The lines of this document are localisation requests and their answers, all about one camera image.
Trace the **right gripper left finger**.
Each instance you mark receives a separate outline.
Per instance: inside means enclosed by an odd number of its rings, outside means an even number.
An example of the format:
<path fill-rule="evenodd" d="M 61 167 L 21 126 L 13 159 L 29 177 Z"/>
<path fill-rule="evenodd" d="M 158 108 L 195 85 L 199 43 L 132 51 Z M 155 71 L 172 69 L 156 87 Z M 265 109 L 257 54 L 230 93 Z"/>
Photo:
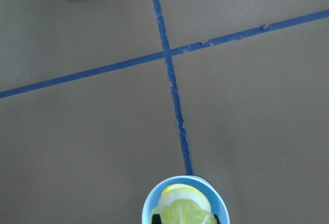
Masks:
<path fill-rule="evenodd" d="M 152 215 L 151 224 L 162 224 L 160 214 L 153 214 Z"/>

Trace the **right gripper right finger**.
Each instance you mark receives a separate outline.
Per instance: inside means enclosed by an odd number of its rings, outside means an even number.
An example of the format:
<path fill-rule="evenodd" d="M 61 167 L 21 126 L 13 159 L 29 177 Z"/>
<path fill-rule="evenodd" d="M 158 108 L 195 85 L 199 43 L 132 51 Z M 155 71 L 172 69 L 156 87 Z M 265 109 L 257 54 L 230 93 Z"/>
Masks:
<path fill-rule="evenodd" d="M 220 220 L 219 220 L 218 216 L 217 216 L 217 215 L 215 215 L 215 214 L 214 214 L 213 216 L 214 216 L 214 218 L 215 218 L 215 220 L 216 220 L 216 223 L 217 223 L 217 224 L 221 224 L 221 222 L 220 222 Z"/>

